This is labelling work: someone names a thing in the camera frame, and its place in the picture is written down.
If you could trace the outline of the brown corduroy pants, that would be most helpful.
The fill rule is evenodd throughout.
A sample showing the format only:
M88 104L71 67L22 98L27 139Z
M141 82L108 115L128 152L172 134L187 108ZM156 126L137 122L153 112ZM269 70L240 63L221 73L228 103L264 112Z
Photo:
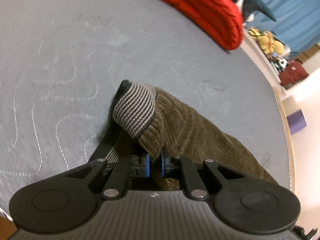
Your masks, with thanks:
M109 161L146 151L155 162L166 150L194 163L213 159L276 183L238 139L160 88L123 80L112 101L109 124L106 136L113 140Z

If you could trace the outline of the purple box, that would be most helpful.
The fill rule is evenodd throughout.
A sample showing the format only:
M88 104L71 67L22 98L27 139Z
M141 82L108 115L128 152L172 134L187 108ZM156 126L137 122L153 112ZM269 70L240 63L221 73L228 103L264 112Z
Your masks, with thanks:
M304 114L301 109L288 115L287 122L289 124L290 134L295 134L307 126Z

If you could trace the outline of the black white plush toy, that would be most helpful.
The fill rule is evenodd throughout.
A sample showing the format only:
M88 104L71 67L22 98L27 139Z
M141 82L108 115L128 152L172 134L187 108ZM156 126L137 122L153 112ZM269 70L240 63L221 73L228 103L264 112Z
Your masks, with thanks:
M281 72L284 72L286 70L288 62L286 59L279 57L272 61L271 64L276 73L280 74Z

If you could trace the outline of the dark red bag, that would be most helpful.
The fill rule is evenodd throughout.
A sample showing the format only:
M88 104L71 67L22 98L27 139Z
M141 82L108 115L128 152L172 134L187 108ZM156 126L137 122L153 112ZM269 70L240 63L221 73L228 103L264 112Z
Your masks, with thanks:
M280 85L285 89L295 86L309 76L299 61L290 60L283 72L280 72Z

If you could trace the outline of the yellow plush toy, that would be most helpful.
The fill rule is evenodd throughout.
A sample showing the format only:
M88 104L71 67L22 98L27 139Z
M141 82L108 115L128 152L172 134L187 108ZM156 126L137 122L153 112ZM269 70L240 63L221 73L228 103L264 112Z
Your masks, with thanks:
M282 42L276 40L270 31L260 32L258 29L250 27L248 34L255 40L259 48L266 55L276 53L278 56L283 56L285 52L285 46Z

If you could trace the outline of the red knitted sweater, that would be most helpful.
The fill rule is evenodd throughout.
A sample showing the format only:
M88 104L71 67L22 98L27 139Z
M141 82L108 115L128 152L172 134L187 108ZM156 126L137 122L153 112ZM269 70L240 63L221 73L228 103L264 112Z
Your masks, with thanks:
M235 50L243 39L242 15L231 0L162 0L191 19L221 48Z

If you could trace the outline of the teal hanging garment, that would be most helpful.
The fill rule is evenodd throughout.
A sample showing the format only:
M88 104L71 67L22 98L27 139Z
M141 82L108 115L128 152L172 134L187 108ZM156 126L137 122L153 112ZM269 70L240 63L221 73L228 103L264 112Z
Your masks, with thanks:
M255 12L259 11L273 22L276 22L276 18L271 11L271 9L262 0L244 0L242 4L242 18L247 20L249 16Z

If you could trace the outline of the blue curtain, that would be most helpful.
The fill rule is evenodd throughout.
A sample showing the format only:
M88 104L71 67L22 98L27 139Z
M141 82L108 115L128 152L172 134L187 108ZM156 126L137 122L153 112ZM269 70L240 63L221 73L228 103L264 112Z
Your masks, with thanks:
M295 57L319 42L319 0L262 0L273 12L276 22L260 12L246 28L268 30L291 49Z

